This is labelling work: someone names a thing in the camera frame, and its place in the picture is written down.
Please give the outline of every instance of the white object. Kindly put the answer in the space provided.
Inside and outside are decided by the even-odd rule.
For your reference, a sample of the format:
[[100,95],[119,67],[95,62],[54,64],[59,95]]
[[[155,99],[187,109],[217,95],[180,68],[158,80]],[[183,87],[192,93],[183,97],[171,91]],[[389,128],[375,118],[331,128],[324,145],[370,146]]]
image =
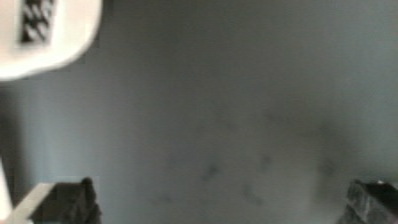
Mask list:
[[66,66],[98,32],[102,0],[0,1],[0,81]]
[[39,184],[31,191],[27,197],[23,198],[22,203],[18,204],[18,207],[11,213],[11,216],[6,220],[6,224],[31,224],[31,216],[34,213],[34,210],[52,192],[52,189],[55,187],[55,184]]
[[13,211],[9,188],[4,174],[4,166],[0,161],[0,221],[6,220]]

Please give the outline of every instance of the gray wall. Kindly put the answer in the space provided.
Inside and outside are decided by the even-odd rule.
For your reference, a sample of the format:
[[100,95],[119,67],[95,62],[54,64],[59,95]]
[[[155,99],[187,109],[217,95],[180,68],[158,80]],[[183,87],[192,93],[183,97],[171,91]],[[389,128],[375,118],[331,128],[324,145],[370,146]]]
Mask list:
[[105,223],[334,223],[397,180],[398,2],[114,1],[79,62],[13,83],[20,192],[93,176]]

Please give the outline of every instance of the black and white pattern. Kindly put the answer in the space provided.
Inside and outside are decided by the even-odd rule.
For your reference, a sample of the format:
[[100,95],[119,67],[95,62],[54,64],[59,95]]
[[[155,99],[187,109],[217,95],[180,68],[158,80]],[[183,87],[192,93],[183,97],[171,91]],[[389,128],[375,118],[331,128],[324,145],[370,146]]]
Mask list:
[[54,11],[55,0],[25,0],[22,8],[22,45],[48,43]]

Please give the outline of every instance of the wall stain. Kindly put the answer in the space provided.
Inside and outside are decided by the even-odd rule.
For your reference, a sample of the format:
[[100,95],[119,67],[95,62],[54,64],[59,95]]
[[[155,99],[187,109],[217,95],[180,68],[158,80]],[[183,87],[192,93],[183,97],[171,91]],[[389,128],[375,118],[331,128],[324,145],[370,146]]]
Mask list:
[[221,174],[221,167],[215,164],[212,164],[201,176],[203,182],[208,182],[219,174]]
[[265,200],[256,195],[254,190],[253,190],[253,186],[249,184],[244,185],[242,196],[244,196],[244,199],[251,202],[251,204],[254,204],[256,206],[263,206]]
[[272,166],[272,157],[265,155],[260,160],[260,172],[267,172]]
[[318,172],[325,177],[334,176],[336,174],[336,163],[331,159],[325,159],[320,166],[318,166]]
[[169,194],[158,195],[153,199],[150,199],[153,205],[171,204],[174,202]]

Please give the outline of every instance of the black object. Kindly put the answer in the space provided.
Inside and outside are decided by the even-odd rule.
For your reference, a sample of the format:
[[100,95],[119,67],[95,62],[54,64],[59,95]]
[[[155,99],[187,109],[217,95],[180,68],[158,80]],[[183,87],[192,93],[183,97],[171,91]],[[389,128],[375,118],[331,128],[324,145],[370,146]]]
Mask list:
[[23,0],[20,44],[45,44],[50,41],[55,0]]
[[347,193],[349,206],[338,224],[398,223],[398,190],[382,181],[354,180]]
[[345,215],[340,218],[338,224],[366,224],[357,216],[350,206],[345,207]]
[[93,180],[57,183],[31,216],[34,224],[100,224],[100,216]]

